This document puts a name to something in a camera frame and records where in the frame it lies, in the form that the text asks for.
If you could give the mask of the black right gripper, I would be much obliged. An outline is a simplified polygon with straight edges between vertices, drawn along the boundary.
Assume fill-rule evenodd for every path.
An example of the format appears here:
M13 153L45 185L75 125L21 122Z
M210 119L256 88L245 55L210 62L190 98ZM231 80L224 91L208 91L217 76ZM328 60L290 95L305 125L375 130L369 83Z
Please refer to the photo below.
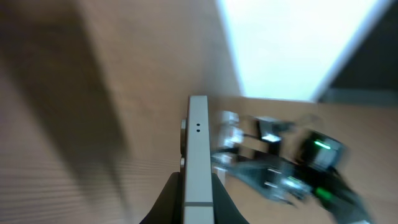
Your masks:
M236 177L266 199L290 205L290 195L305 200L313 189L295 176L293 163L274 155L237 162Z

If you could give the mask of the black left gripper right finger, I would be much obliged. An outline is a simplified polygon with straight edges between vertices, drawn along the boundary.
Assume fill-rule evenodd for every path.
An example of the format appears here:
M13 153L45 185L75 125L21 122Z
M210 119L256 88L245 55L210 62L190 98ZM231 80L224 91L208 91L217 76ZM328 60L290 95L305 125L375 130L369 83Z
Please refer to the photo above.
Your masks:
M215 224L249 224L215 173L211 174L211 180Z

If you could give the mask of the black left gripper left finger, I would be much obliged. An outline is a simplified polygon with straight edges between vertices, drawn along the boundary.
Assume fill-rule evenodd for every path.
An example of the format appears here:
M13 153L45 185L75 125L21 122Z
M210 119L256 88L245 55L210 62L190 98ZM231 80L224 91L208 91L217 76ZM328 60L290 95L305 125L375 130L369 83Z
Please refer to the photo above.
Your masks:
M182 194L182 174L174 172L170 175L155 204L140 224L181 224Z

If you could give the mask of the Galaxy smartphone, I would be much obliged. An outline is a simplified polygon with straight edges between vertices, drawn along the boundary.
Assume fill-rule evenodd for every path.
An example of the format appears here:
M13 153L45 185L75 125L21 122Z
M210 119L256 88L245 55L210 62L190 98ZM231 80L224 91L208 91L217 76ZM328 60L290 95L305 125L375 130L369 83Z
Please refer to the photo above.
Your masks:
M214 224L208 97L190 96L185 121L183 224Z

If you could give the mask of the white power strip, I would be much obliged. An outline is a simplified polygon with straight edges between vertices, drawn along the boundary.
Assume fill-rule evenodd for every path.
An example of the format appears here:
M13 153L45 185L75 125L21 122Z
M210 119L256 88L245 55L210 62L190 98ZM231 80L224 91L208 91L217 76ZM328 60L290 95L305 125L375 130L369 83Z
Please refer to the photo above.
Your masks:
M244 133L239 128L239 115L232 111L220 113L218 142L211 151L213 170L219 176L225 176L228 168L233 166L238 157L239 146L243 142Z

